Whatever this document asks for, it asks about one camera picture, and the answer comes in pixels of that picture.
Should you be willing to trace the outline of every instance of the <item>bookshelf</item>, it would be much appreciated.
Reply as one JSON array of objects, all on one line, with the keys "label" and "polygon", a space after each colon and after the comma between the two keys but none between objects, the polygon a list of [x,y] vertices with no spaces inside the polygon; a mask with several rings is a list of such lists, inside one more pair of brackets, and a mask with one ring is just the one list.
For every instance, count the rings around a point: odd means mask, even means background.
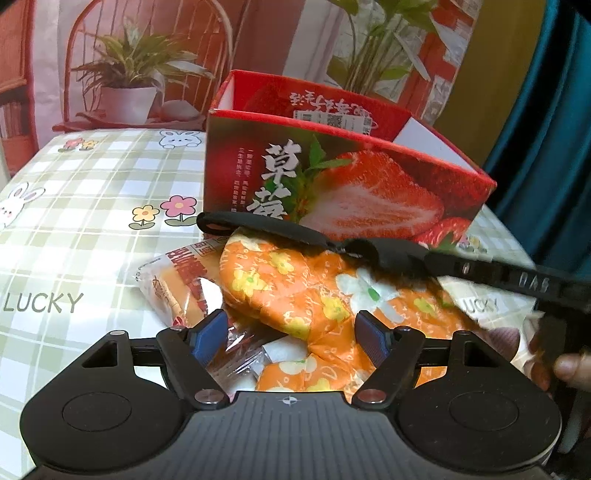
[{"label": "bookshelf", "polygon": [[10,175],[37,151],[28,67],[33,2],[17,0],[0,15],[0,138]]}]

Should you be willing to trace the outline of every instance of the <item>teal curtain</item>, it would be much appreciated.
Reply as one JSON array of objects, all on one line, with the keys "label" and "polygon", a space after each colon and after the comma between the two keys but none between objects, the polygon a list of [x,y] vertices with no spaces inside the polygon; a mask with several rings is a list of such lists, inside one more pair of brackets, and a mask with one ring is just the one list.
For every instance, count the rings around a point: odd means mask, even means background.
[{"label": "teal curtain", "polygon": [[536,263],[591,275],[591,25],[547,0],[522,91],[486,171],[490,207]]}]

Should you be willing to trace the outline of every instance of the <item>cut strawberry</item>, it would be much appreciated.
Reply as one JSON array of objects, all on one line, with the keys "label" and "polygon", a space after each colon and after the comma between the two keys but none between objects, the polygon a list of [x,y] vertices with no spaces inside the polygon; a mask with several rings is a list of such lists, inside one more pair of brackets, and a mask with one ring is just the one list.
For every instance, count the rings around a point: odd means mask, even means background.
[{"label": "cut strawberry", "polygon": [[417,235],[413,240],[417,243],[427,244],[430,247],[439,247],[443,239],[449,237],[451,243],[455,244],[468,230],[470,223],[470,220],[465,218],[446,218],[429,231]]},{"label": "cut strawberry", "polygon": [[493,192],[493,183],[475,177],[469,180],[455,170],[405,156],[402,167],[415,181],[433,192],[444,204],[447,216],[475,215]]},{"label": "cut strawberry", "polygon": [[302,225],[333,240],[410,238],[443,216],[441,200],[414,183],[385,153],[363,150],[339,158],[352,162],[318,175],[313,185],[316,201]]}]

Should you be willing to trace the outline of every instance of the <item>black plastic device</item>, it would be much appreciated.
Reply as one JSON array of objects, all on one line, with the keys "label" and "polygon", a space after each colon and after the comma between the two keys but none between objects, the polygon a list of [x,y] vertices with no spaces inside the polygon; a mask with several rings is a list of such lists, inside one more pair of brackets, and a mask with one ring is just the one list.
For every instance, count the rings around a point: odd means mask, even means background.
[{"label": "black plastic device", "polygon": [[[378,368],[352,404],[336,392],[241,392],[230,403],[204,368],[227,321],[217,310],[155,339],[104,336],[25,406],[37,464],[25,478],[550,478],[558,407],[472,332],[426,339],[360,312],[356,336]],[[165,368],[169,390],[134,365]],[[447,374],[413,388],[434,365]]]}]

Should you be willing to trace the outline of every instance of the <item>table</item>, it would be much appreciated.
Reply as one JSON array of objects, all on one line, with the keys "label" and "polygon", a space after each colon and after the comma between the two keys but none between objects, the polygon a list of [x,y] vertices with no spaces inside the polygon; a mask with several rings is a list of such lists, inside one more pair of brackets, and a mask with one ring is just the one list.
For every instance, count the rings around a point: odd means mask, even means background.
[{"label": "table", "polygon": [[[45,188],[0,231],[0,479],[18,479],[33,463],[18,428],[40,388],[106,332],[154,336],[164,325],[137,289],[137,267],[200,239],[196,226],[169,226],[160,212],[134,229],[132,211],[173,195],[201,210],[206,138],[164,148],[150,129],[61,135],[0,194],[24,182]],[[519,243],[484,207],[470,227],[489,254],[531,265]],[[465,281],[440,279],[458,305],[488,326],[521,326],[534,302]],[[514,360],[522,367],[524,345]]]}]

